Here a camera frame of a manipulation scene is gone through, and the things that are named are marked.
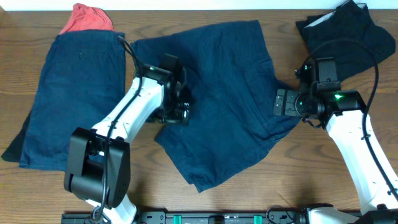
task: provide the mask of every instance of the wooden surface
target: wooden surface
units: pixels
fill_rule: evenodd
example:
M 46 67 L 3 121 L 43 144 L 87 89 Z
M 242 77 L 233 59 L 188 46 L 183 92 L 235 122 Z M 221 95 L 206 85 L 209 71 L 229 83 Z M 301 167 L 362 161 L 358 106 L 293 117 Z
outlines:
M 327 11 L 119 11 L 107 12 L 128 40 L 158 37 L 226 21 L 259 19 L 275 72 L 293 86 L 294 69 L 307 56 L 295 21 Z M 9 12 L 0 26 L 0 153 L 19 132 L 34 100 L 45 56 L 70 12 Z M 375 23 L 398 39 L 398 11 L 371 11 Z M 370 115 L 377 138 L 398 170 L 398 54 L 380 64 L 380 83 Z M 132 63 L 127 61 L 127 86 Z M 367 99 L 370 69 L 343 82 Z M 299 124 L 259 164 L 219 187 L 198 194 L 153 141 L 159 124 L 145 124 L 131 151 L 130 199 L 138 206 L 182 210 L 265 210 L 328 202 L 358 209 L 353 181 L 326 131 Z M 64 211 L 89 211 L 63 189 L 63 172 L 20 169 L 0 161 L 0 222 L 59 223 Z

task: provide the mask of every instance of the fabric pile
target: fabric pile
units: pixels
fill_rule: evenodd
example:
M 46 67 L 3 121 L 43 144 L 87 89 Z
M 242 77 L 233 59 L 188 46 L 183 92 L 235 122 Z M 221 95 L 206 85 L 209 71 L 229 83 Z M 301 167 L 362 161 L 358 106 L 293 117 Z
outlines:
M 311 52 L 325 41 L 350 38 L 368 45 L 378 62 L 395 40 L 376 26 L 366 5 L 348 1 L 327 15 L 297 22 Z M 125 52 L 109 17 L 76 4 L 52 44 L 32 111 L 2 158 L 20 167 L 65 170 L 77 128 L 90 129 L 123 98 Z M 298 123 L 273 115 L 279 88 L 258 21 L 226 22 L 131 44 L 140 61 L 158 66 L 164 54 L 180 58 L 192 94 L 189 126 L 167 126 L 156 137 L 176 168 L 199 192 L 257 164 Z M 357 46 L 327 47 L 344 80 L 372 66 Z

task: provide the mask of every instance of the tabletop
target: tabletop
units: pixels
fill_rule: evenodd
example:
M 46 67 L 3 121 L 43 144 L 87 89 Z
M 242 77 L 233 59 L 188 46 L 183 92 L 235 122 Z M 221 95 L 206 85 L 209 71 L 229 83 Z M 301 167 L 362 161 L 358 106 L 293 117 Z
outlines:
M 298 87 L 294 70 L 308 55 L 295 21 L 329 11 L 107 11 L 129 41 L 173 34 L 226 21 L 259 20 L 275 75 Z M 398 11 L 373 10 L 376 25 L 398 39 Z M 33 101 L 45 56 L 70 12 L 0 10 L 0 154 L 19 132 Z M 370 117 L 374 132 L 398 171 L 398 54 L 379 64 L 380 81 Z M 127 58 L 126 88 L 134 66 Z M 369 69 L 343 82 L 366 101 L 374 81 Z M 128 196 L 140 208 L 168 211 L 260 211 L 327 202 L 358 210 L 359 200 L 344 160 L 324 130 L 300 123 L 257 165 L 202 193 L 186 183 L 154 141 L 161 124 L 145 124 L 131 146 Z M 91 211 L 63 189 L 63 172 L 21 169 L 0 161 L 0 222 L 59 223 L 64 212 Z

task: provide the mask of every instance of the cable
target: cable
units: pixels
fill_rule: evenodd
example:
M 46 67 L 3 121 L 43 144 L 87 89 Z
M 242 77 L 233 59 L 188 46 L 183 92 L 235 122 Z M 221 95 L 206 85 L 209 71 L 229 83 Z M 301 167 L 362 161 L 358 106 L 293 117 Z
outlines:
M 101 199 L 101 206 L 95 207 L 93 209 L 93 211 L 91 212 L 91 219 L 95 222 L 98 222 L 103 215 L 103 211 L 104 211 L 104 207 L 105 207 L 105 203 L 106 203 L 106 199 L 107 199 L 106 196 L 108 195 L 108 191 L 109 191 L 109 187 L 107 187 L 108 186 L 108 154 L 109 154 L 109 144 L 110 144 L 110 140 L 111 140 L 112 131 L 115 128 L 115 125 L 118 122 L 118 119 L 123 115 L 123 113 L 127 110 L 127 108 L 130 106 L 130 104 L 139 96 L 139 93 L 142 88 L 142 73 L 141 73 L 142 62 L 140 62 L 137 59 L 134 51 L 132 50 L 132 48 L 128 44 L 128 42 L 120 36 L 119 36 L 119 39 L 123 40 L 123 47 L 124 47 L 125 51 L 127 51 L 131 55 L 133 60 L 135 62 L 137 62 L 135 64 L 137 64 L 136 65 L 136 70 L 137 70 L 136 74 L 137 74 L 137 77 L 139 78 L 139 84 L 138 84 L 138 89 L 136 90 L 136 92 L 134 93 L 132 98 L 126 103 L 126 105 L 124 105 L 122 110 L 118 113 L 118 115 L 116 115 L 116 117 L 111 122 L 111 125 L 109 126 L 108 133 L 105 138 L 105 144 L 104 144 L 104 148 L 103 148 L 104 149 L 104 167 L 103 167 L 103 176 L 102 176 L 103 194 L 102 194 L 102 199 Z
M 366 145 L 368 146 L 369 152 L 372 155 L 374 163 L 376 164 L 376 166 L 379 169 L 381 175 L 383 176 L 383 179 L 386 181 L 386 184 L 387 184 L 388 188 L 390 189 L 390 191 L 387 192 L 387 194 L 393 194 L 393 196 L 396 198 L 396 200 L 398 202 L 398 193 L 395 190 L 395 188 L 394 188 L 393 184 L 391 183 L 391 181 L 388 179 L 388 176 L 387 176 L 386 172 L 384 171 L 384 169 L 382 168 L 379 160 L 377 159 L 376 154 L 374 153 L 374 150 L 373 150 L 372 145 L 370 143 L 368 132 L 366 131 L 366 118 L 368 117 L 369 109 L 370 109 L 371 104 L 373 102 L 374 95 L 376 94 L 377 84 L 379 83 L 379 66 L 377 65 L 377 60 L 376 60 L 376 57 L 374 56 L 373 51 L 369 47 L 367 47 L 366 45 L 358 42 L 357 40 L 351 40 L 351 39 L 329 40 L 329 41 L 326 41 L 326 42 L 320 44 L 318 47 L 316 47 L 310 53 L 310 55 L 307 57 L 307 59 L 305 59 L 303 65 L 301 66 L 300 71 L 302 72 L 302 69 L 303 69 L 303 67 L 305 65 L 305 62 L 308 59 L 310 59 L 311 57 L 313 57 L 313 55 L 314 55 L 314 53 L 316 51 L 318 51 L 319 49 L 321 49 L 322 47 L 324 47 L 326 45 L 329 45 L 329 44 L 332 44 L 332 43 L 335 43 L 335 42 L 347 42 L 347 43 L 353 43 L 353 44 L 356 44 L 356 45 L 360 46 L 372 58 L 372 61 L 374 63 L 374 73 L 375 73 L 375 75 L 374 75 L 374 85 L 373 85 L 373 89 L 372 89 L 371 95 L 370 95 L 370 97 L 368 99 L 368 103 L 366 105 L 366 108 L 365 108 L 365 111 L 364 111 L 363 117 L 362 117 L 363 139 L 365 140 Z
M 268 220 L 269 220 L 272 224 L 276 224 L 276 223 L 275 223 L 274 221 L 272 221 L 271 219 L 269 219 L 269 212 L 270 212 L 273 208 L 275 208 L 275 207 L 278 207 L 278 208 L 283 209 L 283 211 L 286 213 L 286 215 L 288 216 L 288 218 L 291 219 L 292 222 L 290 222 L 290 223 L 296 224 L 296 221 L 293 219 L 293 217 L 291 217 L 291 216 L 289 215 L 289 213 L 287 213 L 285 207 L 280 206 L 280 205 L 273 205 L 273 206 L 271 206 L 270 208 L 268 208 L 268 210 L 267 210 L 267 212 L 266 212 L 266 218 L 268 218 Z

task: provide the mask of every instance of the dark blue fabric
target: dark blue fabric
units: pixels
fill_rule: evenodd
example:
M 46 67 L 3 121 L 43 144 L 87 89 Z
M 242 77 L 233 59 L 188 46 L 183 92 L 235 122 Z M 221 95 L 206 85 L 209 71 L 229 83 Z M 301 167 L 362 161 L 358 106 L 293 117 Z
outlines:
M 278 88 L 258 21 L 228 22 L 132 43 L 158 65 L 164 53 L 187 69 L 193 96 L 189 126 L 170 125 L 156 137 L 199 192 L 257 164 L 298 123 L 274 116 Z
M 72 132 L 90 129 L 123 98 L 126 59 L 119 35 L 84 30 L 57 36 L 40 75 L 20 167 L 65 170 Z

